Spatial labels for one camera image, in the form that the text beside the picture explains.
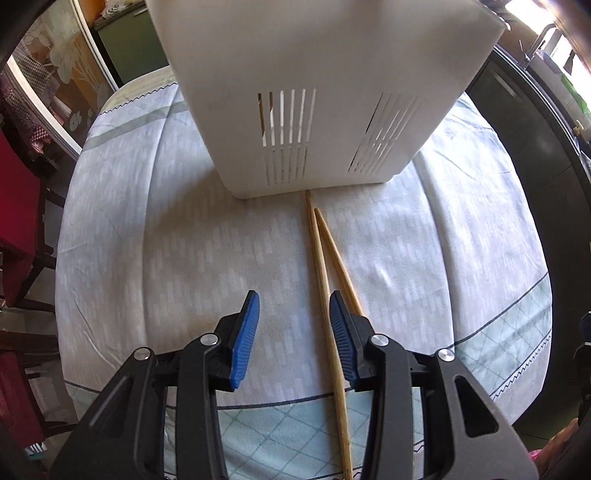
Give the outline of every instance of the chopstick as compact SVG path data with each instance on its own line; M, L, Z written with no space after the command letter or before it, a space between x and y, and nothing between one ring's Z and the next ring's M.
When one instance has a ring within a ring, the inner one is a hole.
M336 271L339 276L339 280L342 283L342 287L345 293L345 300L349 304L349 310L356 315L361 315L364 317L365 315L363 314L361 302L357 297L355 288L353 286L353 282L351 282L351 277L347 272L347 268L345 267L343 258L340 256L339 249L336 246L335 240L332 238L329 226L326 224L326 221L324 220L324 217L322 216L322 212L320 211L320 209L315 208L314 213L316 214L316 220L318 223L318 227L320 229L320 234L322 235L322 237L326 241L326 244L329 247L333 263L335 264Z
M351 449L349 443L349 422L347 419L347 401L345 398L345 378L340 364L339 353L336 348L335 337L330 326L329 297L330 287L329 278L324 263L322 253L322 243L320 242L320 232L316 215L312 208L310 191L306 190L306 208L308 213L308 222L310 227L310 236L312 239L312 250L314 254L314 264L316 265L316 279L320 293L320 305L322 307L322 324L324 327L324 336L328 347L330 371L332 373L333 390L335 391L335 410L337 418L337 427L339 429L339 444L341 463L343 464L344 480L353 479L353 466L351 463Z

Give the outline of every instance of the table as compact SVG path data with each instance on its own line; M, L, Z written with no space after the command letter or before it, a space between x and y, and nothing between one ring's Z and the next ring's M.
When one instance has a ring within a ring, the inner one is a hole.
M511 159L471 100L389 183L312 195L374 329L418 352L453 348L516 420L544 381L550 280ZM77 412L135 348L184 347L249 289L261 318L248 372L218 395L230 477L332 477L339 451L304 194L233 198L170 69L134 80L90 130L61 227L56 312ZM360 466L371 393L347 398ZM174 392L168 404L174 473Z

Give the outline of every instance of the checkered cloth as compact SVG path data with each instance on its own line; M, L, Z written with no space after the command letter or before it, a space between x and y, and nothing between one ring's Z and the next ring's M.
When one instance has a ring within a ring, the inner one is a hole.
M59 124L63 125L64 119L62 119L50 106L57 89L60 87L60 83L53 77L46 67L31 56L22 42L16 47L12 56L17 62L24 77L31 85L33 91L49 109ZM0 92L2 93L2 100L22 136L35 152L42 155L43 147L52 143L53 139L47 130L39 123L37 117L31 112L31 109L24 102L19 93L12 87L12 83L4 73L0 74Z

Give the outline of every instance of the metal screw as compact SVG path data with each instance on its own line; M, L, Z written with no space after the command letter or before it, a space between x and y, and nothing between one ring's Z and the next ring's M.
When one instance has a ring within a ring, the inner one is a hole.
M388 337L386 337L385 335L382 335L381 333L379 333L377 335L372 335L369 340L375 346L386 346L387 344L390 343L390 340L388 339Z
M453 352L447 348L442 348L439 350L437 352L437 356L444 362L451 362L456 357Z
M150 350L148 350L146 347L142 347L142 348L138 348L135 352L134 352L134 358L136 360L147 360L148 358L150 358Z
M206 333L201 337L200 341L202 345L212 346L219 342L219 338L215 333Z

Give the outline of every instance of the blue gripper pad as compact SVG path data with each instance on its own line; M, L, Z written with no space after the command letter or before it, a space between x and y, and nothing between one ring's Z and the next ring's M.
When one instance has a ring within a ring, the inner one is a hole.
M330 324L332 325L333 334L335 335L340 364L343 367L343 375L349 382L351 382L351 384L354 384L359 380L356 350L345 322L345 316L348 316L349 312L347 311L347 307L345 306L345 302L343 302L340 293L333 292L330 296L329 307Z
M242 324L232 352L232 369L230 370L229 380L234 389L238 388L246 375L246 367L248 367L248 359L251 356L260 311L261 301L259 295L251 290L240 312Z

